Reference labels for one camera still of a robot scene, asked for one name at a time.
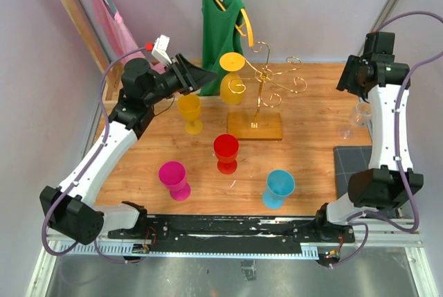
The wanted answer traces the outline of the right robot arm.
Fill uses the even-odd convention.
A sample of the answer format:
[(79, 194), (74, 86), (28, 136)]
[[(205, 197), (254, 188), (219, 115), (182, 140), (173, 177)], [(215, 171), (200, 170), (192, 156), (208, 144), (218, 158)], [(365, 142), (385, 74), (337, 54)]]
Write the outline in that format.
[(424, 185), (408, 151), (406, 105), (410, 80), (407, 64), (395, 61), (395, 34), (368, 33), (363, 54), (350, 55), (337, 90), (368, 101), (372, 110), (372, 153), (368, 169), (350, 177), (347, 192), (323, 204), (313, 221), (314, 235), (328, 242), (358, 217), (385, 219), (384, 212), (411, 201)]

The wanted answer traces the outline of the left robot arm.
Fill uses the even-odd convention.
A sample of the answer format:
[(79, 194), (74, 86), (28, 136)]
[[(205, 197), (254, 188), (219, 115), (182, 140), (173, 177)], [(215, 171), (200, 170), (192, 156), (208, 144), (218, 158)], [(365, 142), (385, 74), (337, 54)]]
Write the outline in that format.
[(124, 201), (96, 207), (96, 197), (117, 162), (152, 122), (157, 103), (175, 93), (193, 93), (216, 78), (215, 72), (190, 63), (180, 53), (163, 73), (156, 72), (145, 58), (128, 61), (118, 102), (105, 116), (105, 128), (96, 143), (65, 180), (56, 187), (46, 186), (39, 196), (45, 214), (43, 245), (48, 246), (49, 228), (83, 245), (121, 229), (132, 238), (143, 237), (148, 230), (143, 206)]

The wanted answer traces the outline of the yellow goblet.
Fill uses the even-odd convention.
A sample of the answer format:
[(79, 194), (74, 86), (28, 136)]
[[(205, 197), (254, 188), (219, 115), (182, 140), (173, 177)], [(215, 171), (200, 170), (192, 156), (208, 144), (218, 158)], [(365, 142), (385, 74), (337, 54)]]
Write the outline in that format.
[(221, 56), (219, 64), (228, 72), (220, 84), (221, 100), (228, 105), (239, 104), (242, 101), (245, 86), (237, 72), (244, 67), (245, 59), (239, 53), (229, 52)]
[(203, 123), (200, 121), (201, 100), (195, 94), (181, 96), (177, 101), (177, 108), (181, 116), (186, 121), (185, 131), (188, 134), (199, 134), (203, 129)]

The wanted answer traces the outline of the clear wine glass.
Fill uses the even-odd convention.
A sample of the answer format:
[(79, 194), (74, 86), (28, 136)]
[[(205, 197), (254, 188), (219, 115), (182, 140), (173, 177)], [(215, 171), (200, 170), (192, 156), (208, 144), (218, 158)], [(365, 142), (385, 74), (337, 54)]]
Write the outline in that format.
[(352, 108), (348, 115), (347, 123), (338, 131), (338, 135), (345, 140), (351, 139), (356, 128), (365, 127), (372, 118), (369, 103), (360, 102)]

